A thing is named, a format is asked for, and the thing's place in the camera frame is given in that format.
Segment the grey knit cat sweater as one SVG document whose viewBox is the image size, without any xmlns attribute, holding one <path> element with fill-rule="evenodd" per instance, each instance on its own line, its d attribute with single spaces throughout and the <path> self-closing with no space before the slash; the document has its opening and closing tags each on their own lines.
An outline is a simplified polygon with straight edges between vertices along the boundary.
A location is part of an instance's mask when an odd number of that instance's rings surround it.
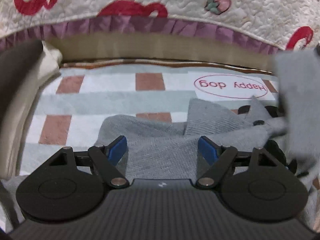
<svg viewBox="0 0 320 240">
<path fill-rule="evenodd" d="M 59 149 L 1 188 L 1 239 L 319 239 L 319 49 L 272 63 L 276 108 L 193 99 L 186 122 L 113 116 L 97 146 Z"/>
</svg>

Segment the checkered plush blanket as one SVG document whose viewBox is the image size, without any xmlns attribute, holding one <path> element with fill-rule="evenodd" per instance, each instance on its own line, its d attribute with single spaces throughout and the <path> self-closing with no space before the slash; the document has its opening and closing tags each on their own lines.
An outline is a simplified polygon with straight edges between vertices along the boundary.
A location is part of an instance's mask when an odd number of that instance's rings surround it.
<svg viewBox="0 0 320 240">
<path fill-rule="evenodd" d="M 34 102 L 18 174 L 33 173 L 64 146 L 86 151 L 123 135 L 127 151 L 117 169 L 128 180 L 197 180 L 209 167 L 197 149 L 207 136 L 245 152 L 275 141 L 310 189 L 319 155 L 288 149 L 286 120 L 266 110 L 277 104 L 276 83 L 220 68 L 62 68 Z"/>
</svg>

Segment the beige mattress edge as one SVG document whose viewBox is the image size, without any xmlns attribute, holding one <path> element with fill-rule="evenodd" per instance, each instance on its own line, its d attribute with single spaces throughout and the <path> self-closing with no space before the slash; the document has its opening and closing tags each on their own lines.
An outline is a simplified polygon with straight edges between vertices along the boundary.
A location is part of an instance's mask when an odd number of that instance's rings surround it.
<svg viewBox="0 0 320 240">
<path fill-rule="evenodd" d="M 47 41 L 62 53 L 63 67 L 93 69 L 149 63 L 167 67 L 218 67 L 243 73 L 271 73 L 269 55 L 198 37 L 161 34 L 94 33 Z"/>
</svg>

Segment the folded cream garment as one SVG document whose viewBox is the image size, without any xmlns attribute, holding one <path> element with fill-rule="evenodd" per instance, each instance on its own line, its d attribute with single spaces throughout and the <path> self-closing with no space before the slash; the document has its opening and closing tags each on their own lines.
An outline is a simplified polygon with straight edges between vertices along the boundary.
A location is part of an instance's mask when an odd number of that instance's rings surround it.
<svg viewBox="0 0 320 240">
<path fill-rule="evenodd" d="M 1 124 L 1 178 L 15 175 L 25 122 L 39 89 L 59 71 L 61 52 L 42 43 L 43 52 L 9 103 Z"/>
</svg>

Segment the folded dark brown garment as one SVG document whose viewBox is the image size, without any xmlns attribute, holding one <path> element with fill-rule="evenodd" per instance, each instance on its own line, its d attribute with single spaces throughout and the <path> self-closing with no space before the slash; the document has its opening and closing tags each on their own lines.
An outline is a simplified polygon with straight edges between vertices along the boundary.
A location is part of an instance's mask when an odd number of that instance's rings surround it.
<svg viewBox="0 0 320 240">
<path fill-rule="evenodd" d="M 27 79 L 43 52 L 40 40 L 1 52 L 1 136 L 11 134 L 28 97 Z"/>
</svg>

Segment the white quilt with red bears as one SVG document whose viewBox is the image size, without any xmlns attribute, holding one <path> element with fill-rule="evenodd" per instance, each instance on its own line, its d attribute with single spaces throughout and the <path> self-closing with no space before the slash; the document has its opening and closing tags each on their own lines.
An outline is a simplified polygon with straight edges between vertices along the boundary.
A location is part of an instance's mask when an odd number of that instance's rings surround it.
<svg viewBox="0 0 320 240">
<path fill-rule="evenodd" d="M 1 0 L 1 49 L 98 31 L 234 43 L 262 54 L 319 43 L 319 0 Z"/>
</svg>

